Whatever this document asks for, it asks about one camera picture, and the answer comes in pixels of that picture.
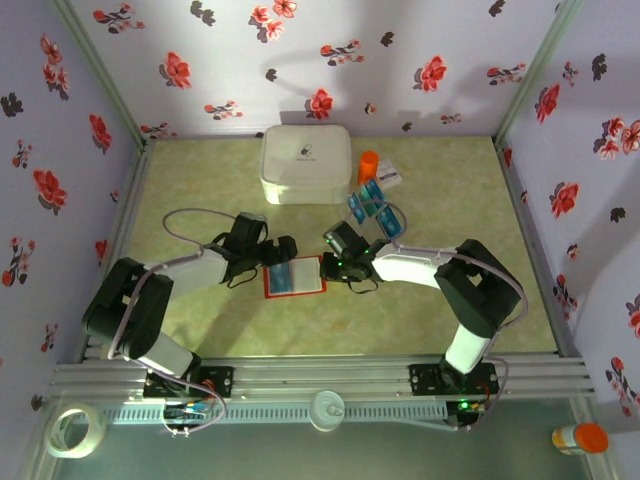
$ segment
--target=orange cap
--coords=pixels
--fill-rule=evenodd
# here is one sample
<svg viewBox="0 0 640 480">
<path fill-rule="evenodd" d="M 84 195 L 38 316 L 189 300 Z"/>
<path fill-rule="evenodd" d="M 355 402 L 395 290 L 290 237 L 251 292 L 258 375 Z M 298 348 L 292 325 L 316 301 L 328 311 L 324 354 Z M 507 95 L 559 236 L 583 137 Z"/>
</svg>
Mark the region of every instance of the orange cap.
<svg viewBox="0 0 640 480">
<path fill-rule="evenodd" d="M 378 154 L 372 150 L 367 150 L 360 157 L 360 170 L 358 171 L 358 185 L 368 182 L 376 177 L 378 171 Z"/>
<path fill-rule="evenodd" d="M 609 436 L 600 425 L 583 423 L 576 427 L 575 439 L 578 445 L 588 453 L 602 453 L 609 448 Z"/>
</svg>

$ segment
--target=white box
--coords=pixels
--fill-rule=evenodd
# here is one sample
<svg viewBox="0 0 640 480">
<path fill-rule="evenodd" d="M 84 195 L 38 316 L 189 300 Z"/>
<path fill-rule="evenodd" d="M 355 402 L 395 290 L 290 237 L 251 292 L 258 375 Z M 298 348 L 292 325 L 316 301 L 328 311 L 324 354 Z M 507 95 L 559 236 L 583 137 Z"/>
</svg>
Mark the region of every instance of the white box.
<svg viewBox="0 0 640 480">
<path fill-rule="evenodd" d="M 262 141 L 260 180 L 269 203 L 346 202 L 351 140 L 339 125 L 278 125 Z"/>
</svg>

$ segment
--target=floral wallpaper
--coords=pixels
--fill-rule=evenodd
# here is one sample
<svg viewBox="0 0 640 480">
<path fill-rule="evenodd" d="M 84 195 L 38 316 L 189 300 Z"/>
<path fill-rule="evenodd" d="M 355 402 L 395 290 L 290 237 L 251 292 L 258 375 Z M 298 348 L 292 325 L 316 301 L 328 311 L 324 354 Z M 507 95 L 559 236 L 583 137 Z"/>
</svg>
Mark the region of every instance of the floral wallpaper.
<svg viewBox="0 0 640 480">
<path fill-rule="evenodd" d="M 54 366 L 75 360 L 136 149 L 50 4 L 11 2 L 0 15 L 0 477 L 8 480 Z M 125 27 L 127 13 L 105 18 L 135 29 Z"/>
<path fill-rule="evenodd" d="M 280 123 L 494 134 L 558 0 L 69 3 L 150 138 L 157 125 L 194 137 Z"/>
<path fill-rule="evenodd" d="M 630 480 L 640 449 L 639 16 L 635 0 L 585 2 L 503 145 L 552 272 L 554 321 L 586 361 Z"/>
</svg>

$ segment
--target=gray cable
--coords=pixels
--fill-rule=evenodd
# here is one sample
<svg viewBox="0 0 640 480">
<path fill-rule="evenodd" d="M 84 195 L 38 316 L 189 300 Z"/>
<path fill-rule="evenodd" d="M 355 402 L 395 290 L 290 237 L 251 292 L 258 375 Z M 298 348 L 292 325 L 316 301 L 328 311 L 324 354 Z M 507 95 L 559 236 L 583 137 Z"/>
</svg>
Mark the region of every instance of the gray cable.
<svg viewBox="0 0 640 480">
<path fill-rule="evenodd" d="M 393 237 L 391 239 L 391 243 L 398 249 L 398 253 L 402 253 L 402 251 L 405 252 L 422 252 L 422 253 L 431 253 L 431 254 L 435 254 L 437 256 L 440 255 L 445 255 L 451 258 L 457 258 L 459 260 L 463 260 L 465 262 L 468 263 L 472 263 L 494 275 L 496 275 L 498 278 L 504 280 L 511 288 L 513 288 L 518 295 L 520 295 L 520 299 L 522 300 L 522 310 L 520 311 L 520 313 L 511 321 L 505 323 L 504 325 L 500 326 L 498 328 L 498 330 L 496 331 L 495 335 L 493 336 L 493 338 L 489 341 L 487 347 L 485 348 L 484 352 L 482 353 L 482 356 L 484 357 L 485 360 L 491 360 L 491 361 L 497 361 L 500 362 L 504 365 L 505 370 L 504 370 L 504 379 L 502 381 L 502 385 L 500 386 L 500 388 L 498 389 L 498 392 L 496 393 L 495 397 L 493 398 L 493 401 L 491 402 L 491 405 L 489 405 L 489 408 L 485 411 L 484 415 L 482 415 L 473 425 L 473 427 L 471 425 L 469 425 L 467 427 L 467 432 L 471 431 L 472 429 L 475 430 L 475 428 L 477 428 L 478 425 L 481 425 L 487 418 L 487 416 L 489 416 L 489 414 L 493 411 L 495 404 L 497 403 L 498 399 L 502 396 L 502 393 L 504 392 L 504 388 L 507 384 L 507 379 L 509 378 L 509 364 L 503 360 L 502 358 L 499 357 L 489 357 L 489 356 L 485 356 L 487 355 L 491 349 L 493 348 L 493 346 L 495 345 L 496 341 L 498 340 L 498 337 L 500 336 L 500 334 L 502 333 L 503 330 L 505 330 L 506 328 L 515 326 L 516 324 L 520 323 L 522 320 L 524 320 L 524 318 L 527 316 L 527 313 L 529 313 L 529 299 L 527 298 L 527 294 L 525 293 L 524 289 L 518 284 L 518 282 L 516 282 L 513 278 L 511 278 L 509 275 L 505 274 L 504 272 L 498 270 L 495 267 L 492 267 L 491 265 L 481 261 L 481 260 L 477 260 L 473 257 L 468 257 L 466 255 L 462 255 L 460 253 L 456 253 L 456 252 L 449 252 L 446 250 L 442 250 L 442 249 L 438 249 L 438 248 L 414 248 L 414 247 L 404 247 L 404 246 L 400 246 L 397 244 L 397 240 L 398 238 L 400 238 L 402 235 L 405 234 L 405 232 L 407 231 L 407 227 L 409 226 L 409 221 L 407 220 L 407 216 L 404 214 L 404 212 L 396 205 L 387 202 L 385 200 L 367 200 L 365 202 L 362 202 L 361 205 L 368 205 L 368 204 L 375 204 L 375 203 L 382 203 L 385 205 L 388 205 L 390 207 L 392 207 L 393 209 L 396 210 L 396 212 L 398 212 L 400 214 L 400 216 L 402 217 L 402 221 L 404 222 L 404 229 L 395 237 Z M 355 212 L 358 210 L 359 207 L 354 207 L 351 208 L 351 211 L 349 212 L 349 215 L 347 215 L 345 217 L 345 221 L 349 218 L 349 216 L 354 215 L 355 216 Z"/>
<path fill-rule="evenodd" d="M 127 305 L 127 308 L 125 309 L 124 315 L 122 315 L 122 320 L 120 320 L 120 325 L 118 325 L 118 329 L 116 330 L 116 333 L 113 336 L 113 340 L 111 341 L 111 345 L 109 346 L 109 351 L 107 352 L 107 358 L 109 360 L 112 360 L 113 357 L 115 356 L 116 350 L 118 349 L 118 345 L 120 344 L 120 340 L 122 340 L 122 336 L 124 335 L 124 331 L 125 331 L 125 329 L 127 327 L 127 324 L 129 323 L 129 318 L 131 317 L 131 312 L 133 310 L 133 307 L 135 306 L 135 304 L 136 304 L 136 302 L 138 300 L 138 297 L 140 296 L 140 290 L 142 289 L 142 287 L 144 286 L 146 281 L 149 279 L 149 277 L 151 277 L 154 273 L 156 273 L 156 272 L 158 272 L 160 270 L 163 270 L 165 268 L 172 267 L 174 265 L 180 265 L 182 263 L 188 263 L 188 262 L 191 262 L 191 261 L 194 261 L 194 260 L 198 260 L 204 254 L 204 246 L 200 242 L 198 242 L 197 240 L 193 240 L 191 238 L 184 237 L 182 235 L 178 235 L 177 233 L 175 233 L 173 230 L 171 230 L 167 226 L 167 220 L 170 217 L 172 217 L 173 215 L 175 215 L 177 213 L 182 213 L 182 212 L 206 212 L 206 213 L 213 213 L 213 214 L 216 214 L 216 215 L 221 215 L 223 217 L 228 217 L 228 218 L 231 218 L 231 219 L 235 218 L 234 216 L 229 215 L 228 213 L 219 212 L 217 210 L 209 210 L 207 208 L 180 208 L 180 209 L 177 209 L 177 210 L 173 210 L 173 211 L 167 213 L 164 217 L 162 217 L 162 227 L 165 229 L 165 231 L 169 235 L 171 235 L 174 238 L 177 238 L 178 240 L 182 240 L 184 242 L 196 245 L 198 247 L 198 252 L 194 253 L 194 254 L 191 254 L 191 255 L 186 255 L 184 257 L 174 258 L 174 259 L 169 260 L 169 261 L 167 261 L 165 263 L 162 263 L 160 265 L 156 265 L 155 267 L 152 267 L 151 269 L 149 269 L 144 275 L 142 275 L 142 277 L 140 277 L 140 279 L 136 283 L 135 288 L 133 289 L 133 293 L 131 294 L 131 298 L 129 300 L 129 304 Z M 218 415 L 216 415 L 211 420 L 208 420 L 208 421 L 202 423 L 201 425 L 197 425 L 195 427 L 187 427 L 182 432 L 182 435 L 188 436 L 189 433 L 191 433 L 191 432 L 197 432 L 198 430 L 202 430 L 204 428 L 207 428 L 208 426 L 219 422 L 220 419 L 222 419 L 222 417 L 224 417 L 224 415 L 227 413 L 227 405 L 226 405 L 224 399 L 215 390 L 207 388 L 204 385 L 199 385 L 197 383 L 188 382 L 188 381 L 182 380 L 180 378 L 177 378 L 177 377 L 175 377 L 173 375 L 168 375 L 168 374 L 166 374 L 164 372 L 161 372 L 159 370 L 155 370 L 153 368 L 150 368 L 148 365 L 145 365 L 144 363 L 142 363 L 139 360 L 134 360 L 134 362 L 137 363 L 138 365 L 141 365 L 141 366 L 153 371 L 156 375 L 159 375 L 160 377 L 162 377 L 162 378 L 164 378 L 164 379 L 166 379 L 166 380 L 168 380 L 170 382 L 174 382 L 174 383 L 183 385 L 185 387 L 195 388 L 195 389 L 200 390 L 202 392 L 208 393 L 209 395 L 213 395 L 220 402 L 220 405 L 222 406 L 222 409 L 221 409 L 221 411 L 220 411 L 220 413 Z M 171 431 L 174 435 L 178 435 L 179 434 L 179 432 L 175 431 L 175 430 L 169 429 L 169 431 Z"/>
<path fill-rule="evenodd" d="M 161 263 L 159 265 L 156 265 L 155 267 L 150 268 L 149 270 L 147 270 L 147 272 L 145 272 L 144 275 L 142 275 L 142 277 L 140 277 L 140 280 L 138 280 L 138 283 L 136 283 L 135 288 L 133 289 L 133 293 L 131 294 L 131 299 L 129 300 L 129 304 L 127 305 L 127 308 L 124 311 L 124 315 L 122 315 L 122 320 L 120 320 L 120 325 L 118 325 L 118 329 L 116 330 L 115 335 L 113 336 L 113 340 L 111 341 L 111 345 L 109 346 L 109 351 L 107 352 L 107 358 L 109 360 L 112 360 L 116 350 L 118 349 L 118 346 L 120 345 L 120 340 L 122 340 L 122 336 L 124 335 L 124 331 L 125 328 L 127 327 L 127 324 L 129 323 L 129 317 L 131 317 L 131 312 L 133 310 L 133 307 L 136 304 L 136 301 L 138 300 L 138 297 L 140 296 L 140 290 L 142 290 L 142 287 L 144 286 L 144 284 L 147 282 L 147 280 L 149 279 L 149 277 L 151 277 L 154 273 L 163 270 L 165 268 L 168 267 L 173 267 L 175 265 L 180 265 L 182 263 L 188 263 L 191 262 L 193 260 L 197 260 L 200 257 L 202 257 L 202 255 L 204 255 L 204 246 L 198 242 L 197 240 L 193 240 L 191 238 L 187 238 L 187 237 L 183 237 L 182 235 L 178 235 L 177 233 L 175 233 L 173 230 L 171 230 L 168 226 L 167 226 L 167 220 L 172 217 L 175 214 L 178 213 L 183 213 L 183 212 L 206 212 L 206 213 L 213 213 L 216 215 L 221 215 L 223 217 L 228 217 L 231 219 L 234 219 L 235 217 L 232 215 L 229 215 L 228 213 L 224 213 L 224 212 L 219 212 L 217 210 L 209 210 L 207 208 L 180 208 L 177 210 L 173 210 L 169 213 L 167 213 L 164 217 L 162 217 L 162 227 L 165 229 L 165 231 L 171 235 L 174 238 L 177 238 L 178 240 L 182 240 L 183 242 L 187 242 L 187 243 L 191 243 L 195 246 L 198 247 L 198 253 L 194 253 L 191 255 L 186 255 L 184 257 L 178 257 L 178 258 L 174 258 L 172 260 L 168 260 L 164 263 Z"/>
</svg>

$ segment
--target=orange bottle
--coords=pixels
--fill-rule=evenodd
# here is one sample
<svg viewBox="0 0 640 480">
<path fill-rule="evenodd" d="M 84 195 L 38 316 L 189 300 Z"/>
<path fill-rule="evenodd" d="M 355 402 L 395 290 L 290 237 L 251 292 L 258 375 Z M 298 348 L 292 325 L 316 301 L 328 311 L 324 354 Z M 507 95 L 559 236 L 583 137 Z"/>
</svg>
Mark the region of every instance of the orange bottle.
<svg viewBox="0 0 640 480">
<path fill-rule="evenodd" d="M 376 178 L 378 171 L 378 161 L 380 157 L 372 150 L 367 150 L 360 157 L 360 170 L 358 171 L 358 185 L 367 183 L 372 178 Z"/>
<path fill-rule="evenodd" d="M 607 432 L 595 423 L 556 428 L 551 435 L 551 441 L 565 455 L 603 453 L 609 448 Z"/>
</svg>

